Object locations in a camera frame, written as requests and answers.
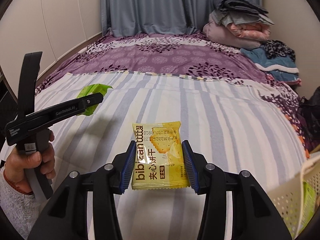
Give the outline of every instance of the pillow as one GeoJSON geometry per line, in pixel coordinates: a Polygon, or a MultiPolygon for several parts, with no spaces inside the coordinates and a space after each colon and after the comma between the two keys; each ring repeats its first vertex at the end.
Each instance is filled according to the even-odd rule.
{"type": "Polygon", "coordinates": [[[222,45],[244,48],[247,50],[257,49],[261,45],[259,41],[234,36],[225,26],[218,26],[211,14],[209,16],[209,23],[203,28],[203,33],[211,42],[220,43],[222,45]]]}

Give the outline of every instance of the folded blanket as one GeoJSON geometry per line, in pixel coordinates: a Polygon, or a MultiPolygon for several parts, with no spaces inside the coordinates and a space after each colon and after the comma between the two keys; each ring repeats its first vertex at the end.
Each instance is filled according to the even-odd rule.
{"type": "Polygon", "coordinates": [[[227,26],[230,23],[247,24],[247,23],[264,23],[267,25],[273,25],[274,22],[263,14],[251,15],[238,11],[221,12],[219,10],[214,10],[212,12],[212,18],[218,25],[227,26]]]}
{"type": "Polygon", "coordinates": [[[209,23],[203,28],[203,33],[210,41],[220,43],[222,45],[245,48],[248,50],[260,47],[259,41],[238,38],[226,27],[218,26],[213,20],[211,14],[209,16],[209,23]]]}
{"type": "Polygon", "coordinates": [[[272,72],[277,70],[291,74],[299,73],[296,64],[290,59],[289,56],[268,59],[263,48],[253,49],[250,51],[246,49],[240,49],[240,52],[251,59],[257,68],[262,71],[272,72]]]}
{"type": "Polygon", "coordinates": [[[230,23],[227,29],[238,38],[256,41],[267,41],[270,36],[270,26],[263,23],[239,24],[230,23]]]}
{"type": "Polygon", "coordinates": [[[240,11],[253,15],[267,14],[268,11],[246,0],[213,0],[216,9],[222,12],[240,11]]]}
{"type": "Polygon", "coordinates": [[[270,40],[262,43],[262,47],[266,52],[267,58],[289,56],[293,62],[296,62],[296,53],[282,41],[270,40]]]}

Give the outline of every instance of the person's hand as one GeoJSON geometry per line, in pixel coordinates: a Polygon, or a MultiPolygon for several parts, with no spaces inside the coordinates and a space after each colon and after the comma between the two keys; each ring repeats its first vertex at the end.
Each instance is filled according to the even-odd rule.
{"type": "MultiPolygon", "coordinates": [[[[54,140],[52,131],[49,140],[51,142],[54,140]]],[[[35,152],[30,155],[20,155],[15,147],[8,156],[4,166],[5,178],[16,189],[19,189],[25,194],[29,194],[32,192],[32,189],[27,181],[24,169],[36,168],[41,162],[43,162],[43,164],[40,167],[40,172],[45,174],[48,179],[53,179],[56,176],[56,172],[54,170],[54,149],[51,143],[49,143],[48,149],[46,149],[42,155],[40,152],[35,152]]]]}

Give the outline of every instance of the white wardrobe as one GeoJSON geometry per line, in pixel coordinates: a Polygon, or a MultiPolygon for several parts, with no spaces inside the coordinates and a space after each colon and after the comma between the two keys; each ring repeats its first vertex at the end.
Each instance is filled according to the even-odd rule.
{"type": "Polygon", "coordinates": [[[26,53],[43,51],[41,76],[100,33],[100,0],[13,0],[0,20],[1,69],[17,96],[26,53]]]}

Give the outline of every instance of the biscuit packet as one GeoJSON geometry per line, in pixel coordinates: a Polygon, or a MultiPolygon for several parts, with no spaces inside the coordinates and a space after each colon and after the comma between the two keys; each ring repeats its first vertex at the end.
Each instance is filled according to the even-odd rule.
{"type": "Polygon", "coordinates": [[[180,122],[133,123],[137,152],[132,189],[189,187],[184,166],[180,122]]]}

